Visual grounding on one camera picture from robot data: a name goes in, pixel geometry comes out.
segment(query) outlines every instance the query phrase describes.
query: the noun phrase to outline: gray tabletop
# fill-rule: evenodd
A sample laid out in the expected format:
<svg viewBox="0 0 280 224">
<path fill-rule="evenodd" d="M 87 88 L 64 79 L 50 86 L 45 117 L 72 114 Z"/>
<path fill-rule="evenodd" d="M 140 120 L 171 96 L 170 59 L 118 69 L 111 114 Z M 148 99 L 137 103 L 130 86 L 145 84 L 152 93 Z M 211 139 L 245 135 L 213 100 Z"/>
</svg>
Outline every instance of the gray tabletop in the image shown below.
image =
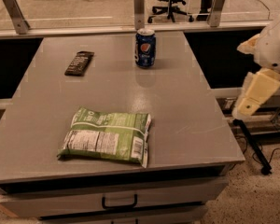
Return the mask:
<svg viewBox="0 0 280 224">
<path fill-rule="evenodd" d="M 201 167 L 244 160 L 182 32 L 156 33 L 150 69 L 134 64 L 135 37 L 45 38 L 0 121 L 0 183 Z M 95 56 L 84 77 L 64 71 L 81 50 Z M 100 160 L 58 161 L 80 106 L 149 112 L 148 166 Z"/>
</svg>

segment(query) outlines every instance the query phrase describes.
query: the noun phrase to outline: can top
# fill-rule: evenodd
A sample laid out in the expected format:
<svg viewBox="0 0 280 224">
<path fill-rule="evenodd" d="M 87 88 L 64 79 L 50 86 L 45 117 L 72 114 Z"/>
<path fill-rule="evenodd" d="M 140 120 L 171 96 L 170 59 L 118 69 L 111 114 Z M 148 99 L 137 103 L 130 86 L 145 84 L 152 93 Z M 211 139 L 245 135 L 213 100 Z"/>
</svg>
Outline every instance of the can top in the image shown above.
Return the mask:
<svg viewBox="0 0 280 224">
<path fill-rule="evenodd" d="M 152 29 L 147 29 L 147 28 L 141 28 L 137 32 L 140 35 L 154 35 L 155 31 Z"/>
</svg>

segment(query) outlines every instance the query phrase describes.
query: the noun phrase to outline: snack package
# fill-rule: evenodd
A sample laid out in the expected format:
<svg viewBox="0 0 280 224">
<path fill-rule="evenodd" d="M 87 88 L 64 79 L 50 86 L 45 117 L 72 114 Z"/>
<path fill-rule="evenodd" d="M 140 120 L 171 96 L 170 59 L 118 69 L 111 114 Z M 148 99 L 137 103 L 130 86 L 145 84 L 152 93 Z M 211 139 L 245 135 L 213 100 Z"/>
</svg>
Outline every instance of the snack package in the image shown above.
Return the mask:
<svg viewBox="0 0 280 224">
<path fill-rule="evenodd" d="M 131 161 L 147 167 L 149 114 L 103 113 L 81 107 L 58 157 L 88 156 Z"/>
</svg>

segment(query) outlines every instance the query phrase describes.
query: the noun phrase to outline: drawer handle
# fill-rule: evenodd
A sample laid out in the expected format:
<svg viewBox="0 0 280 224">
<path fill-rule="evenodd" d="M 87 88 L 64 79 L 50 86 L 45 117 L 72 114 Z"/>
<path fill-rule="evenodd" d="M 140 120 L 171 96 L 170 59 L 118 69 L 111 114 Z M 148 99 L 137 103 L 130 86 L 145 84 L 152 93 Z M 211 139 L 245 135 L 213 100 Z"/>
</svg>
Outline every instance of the drawer handle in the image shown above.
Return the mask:
<svg viewBox="0 0 280 224">
<path fill-rule="evenodd" d="M 138 219 L 136 219 L 136 220 L 134 221 L 134 223 L 135 223 L 135 224 L 138 224 Z M 111 221 L 111 224 L 114 224 L 114 221 L 113 221 L 113 220 Z"/>
<path fill-rule="evenodd" d="M 134 194 L 133 196 L 133 203 L 132 204 L 127 204 L 127 205 L 116 205 L 116 206 L 111 206 L 111 205 L 105 205 L 105 197 L 102 198 L 102 207 L 104 209 L 124 209 L 124 208 L 133 208 L 137 205 L 138 202 L 138 197 L 137 194 Z"/>
</svg>

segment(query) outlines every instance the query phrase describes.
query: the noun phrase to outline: blue can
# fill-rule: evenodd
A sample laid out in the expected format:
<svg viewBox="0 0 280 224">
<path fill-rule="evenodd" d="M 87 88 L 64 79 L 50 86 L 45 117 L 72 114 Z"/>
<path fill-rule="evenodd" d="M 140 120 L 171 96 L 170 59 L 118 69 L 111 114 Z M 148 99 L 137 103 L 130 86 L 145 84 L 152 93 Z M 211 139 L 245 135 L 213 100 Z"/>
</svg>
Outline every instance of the blue can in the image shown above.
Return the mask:
<svg viewBox="0 0 280 224">
<path fill-rule="evenodd" d="M 139 29 L 136 34 L 134 58 L 141 68 L 149 68 L 156 58 L 156 36 L 151 29 Z"/>
</svg>

